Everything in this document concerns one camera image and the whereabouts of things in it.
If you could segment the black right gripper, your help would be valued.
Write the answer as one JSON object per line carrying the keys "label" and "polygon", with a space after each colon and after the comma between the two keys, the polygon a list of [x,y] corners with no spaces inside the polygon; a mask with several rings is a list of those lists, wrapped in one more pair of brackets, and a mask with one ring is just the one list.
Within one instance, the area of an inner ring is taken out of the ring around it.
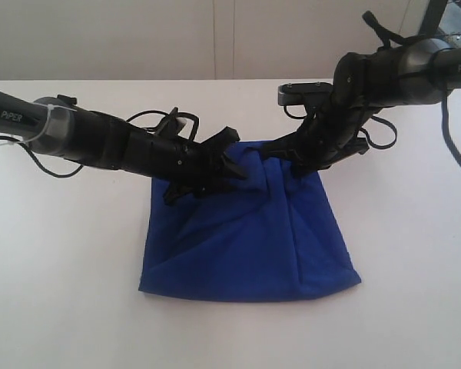
{"label": "black right gripper", "polygon": [[263,160],[299,160],[291,171],[295,177],[328,169],[331,165],[368,150],[367,140],[358,138],[361,126],[372,115],[366,98],[368,57],[349,52],[334,72],[333,89],[307,119],[295,138],[265,141],[258,148]]}

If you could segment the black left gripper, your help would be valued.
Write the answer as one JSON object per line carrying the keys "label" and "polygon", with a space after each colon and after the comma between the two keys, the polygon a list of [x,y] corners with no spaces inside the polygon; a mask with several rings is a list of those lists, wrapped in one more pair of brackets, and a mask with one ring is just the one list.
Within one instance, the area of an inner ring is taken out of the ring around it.
{"label": "black left gripper", "polygon": [[231,127],[201,143],[133,131],[122,155],[121,170],[166,181],[162,195],[166,205],[189,194],[202,198],[226,193],[231,190],[228,178],[247,179],[246,171],[225,154],[239,140],[237,130]]}

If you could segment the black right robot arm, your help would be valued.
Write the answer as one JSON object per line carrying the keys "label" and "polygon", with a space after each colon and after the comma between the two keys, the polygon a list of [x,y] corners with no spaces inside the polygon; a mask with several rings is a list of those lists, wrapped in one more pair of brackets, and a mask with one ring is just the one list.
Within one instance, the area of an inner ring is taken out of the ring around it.
{"label": "black right robot arm", "polygon": [[372,55],[349,52],[331,83],[278,88],[280,106],[302,105],[306,114],[296,131],[262,144],[260,156],[291,162],[297,177],[328,169],[375,147],[363,126],[370,119],[380,121],[383,109],[444,103],[455,89],[461,89],[461,48],[441,39],[381,48]]}

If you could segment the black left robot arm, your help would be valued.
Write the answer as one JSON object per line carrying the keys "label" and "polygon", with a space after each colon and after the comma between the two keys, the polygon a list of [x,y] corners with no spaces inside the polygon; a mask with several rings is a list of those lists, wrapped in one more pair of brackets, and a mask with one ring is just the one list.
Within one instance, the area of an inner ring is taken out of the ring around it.
{"label": "black left robot arm", "polygon": [[192,194],[196,198],[234,190],[233,180],[246,179],[226,153],[240,137],[226,127],[197,142],[196,115],[173,108],[160,113],[152,127],[137,127],[100,111],[80,108],[65,95],[23,101],[0,91],[0,141],[26,152],[49,155],[80,167],[126,171],[168,182],[165,204]]}

